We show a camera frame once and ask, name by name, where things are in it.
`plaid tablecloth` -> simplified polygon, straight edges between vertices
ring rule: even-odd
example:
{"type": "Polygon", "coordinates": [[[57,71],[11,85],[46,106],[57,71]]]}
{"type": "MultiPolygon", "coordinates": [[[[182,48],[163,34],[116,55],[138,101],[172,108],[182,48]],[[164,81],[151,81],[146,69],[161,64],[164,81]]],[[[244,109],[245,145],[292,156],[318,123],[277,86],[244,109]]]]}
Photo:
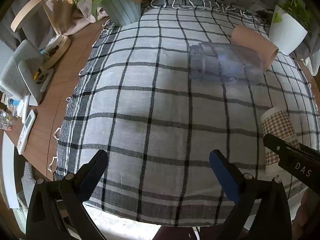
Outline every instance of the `plaid tablecloth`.
{"type": "MultiPolygon", "coordinates": [[[[278,54],[255,86],[191,80],[187,46],[231,42],[235,26],[266,37],[264,23],[238,9],[161,2],[141,20],[102,32],[80,77],[58,141],[57,179],[98,149],[110,161],[90,205],[129,219],[169,226],[222,223],[234,203],[208,157],[219,149],[242,173],[265,174],[260,116],[283,104],[299,141],[319,150],[319,115],[293,60],[278,54]]],[[[305,186],[279,174],[288,199],[305,186]]]]}

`green plant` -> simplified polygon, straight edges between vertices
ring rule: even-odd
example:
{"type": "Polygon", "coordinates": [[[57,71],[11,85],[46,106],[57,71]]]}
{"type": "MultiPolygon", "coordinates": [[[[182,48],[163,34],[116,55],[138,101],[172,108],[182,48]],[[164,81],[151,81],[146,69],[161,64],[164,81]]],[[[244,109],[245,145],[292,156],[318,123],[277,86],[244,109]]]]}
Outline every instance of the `green plant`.
{"type": "MultiPolygon", "coordinates": [[[[286,13],[291,15],[298,23],[300,23],[307,31],[310,31],[311,13],[304,8],[299,0],[287,0],[283,5],[279,5],[286,13]]],[[[279,13],[275,13],[272,18],[273,23],[282,21],[279,13]]]]}

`white electronic device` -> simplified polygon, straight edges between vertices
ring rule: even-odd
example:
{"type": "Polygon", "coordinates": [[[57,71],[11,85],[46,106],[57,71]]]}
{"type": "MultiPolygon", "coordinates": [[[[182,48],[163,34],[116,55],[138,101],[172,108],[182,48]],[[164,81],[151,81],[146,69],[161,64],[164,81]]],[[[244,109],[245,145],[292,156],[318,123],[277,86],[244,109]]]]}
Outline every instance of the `white electronic device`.
{"type": "Polygon", "coordinates": [[[53,75],[53,69],[47,70],[45,80],[36,83],[34,76],[43,63],[44,56],[39,50],[30,41],[23,40],[0,73],[0,90],[13,100],[24,100],[24,116],[29,105],[40,104],[53,75]]]}
{"type": "Polygon", "coordinates": [[[26,123],[23,125],[17,144],[18,153],[20,155],[23,154],[24,149],[26,148],[28,136],[31,131],[32,125],[35,122],[35,119],[36,114],[33,110],[31,110],[27,117],[26,123]]]}

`metal pivot bolt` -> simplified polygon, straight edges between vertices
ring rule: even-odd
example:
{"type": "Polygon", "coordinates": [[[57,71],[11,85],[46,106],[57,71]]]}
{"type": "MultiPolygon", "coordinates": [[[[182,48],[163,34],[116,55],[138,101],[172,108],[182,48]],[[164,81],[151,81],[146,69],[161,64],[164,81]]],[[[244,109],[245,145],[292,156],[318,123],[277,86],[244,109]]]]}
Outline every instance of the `metal pivot bolt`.
{"type": "Polygon", "coordinates": [[[73,179],[73,177],[74,177],[74,175],[72,173],[68,173],[65,178],[67,180],[70,180],[70,179],[73,179]]]}
{"type": "Polygon", "coordinates": [[[245,179],[252,179],[253,177],[252,177],[252,175],[250,173],[245,173],[244,174],[244,178],[245,179]]]}
{"type": "Polygon", "coordinates": [[[278,178],[278,177],[275,177],[275,182],[278,183],[278,184],[280,184],[280,183],[281,183],[281,179],[278,178]]]}
{"type": "Polygon", "coordinates": [[[37,180],[37,184],[41,184],[41,183],[43,183],[43,182],[44,182],[44,179],[43,179],[43,178],[40,178],[40,179],[37,180]]]}

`clear plastic bottle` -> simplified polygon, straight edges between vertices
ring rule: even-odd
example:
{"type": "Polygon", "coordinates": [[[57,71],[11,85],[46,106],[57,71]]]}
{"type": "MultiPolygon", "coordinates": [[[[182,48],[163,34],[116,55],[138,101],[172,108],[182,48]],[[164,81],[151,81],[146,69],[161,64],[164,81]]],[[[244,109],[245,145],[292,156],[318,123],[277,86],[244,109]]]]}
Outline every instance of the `clear plastic bottle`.
{"type": "Polygon", "coordinates": [[[191,78],[229,85],[255,85],[263,77],[263,63],[253,49],[227,44],[201,42],[188,48],[191,78]]]}

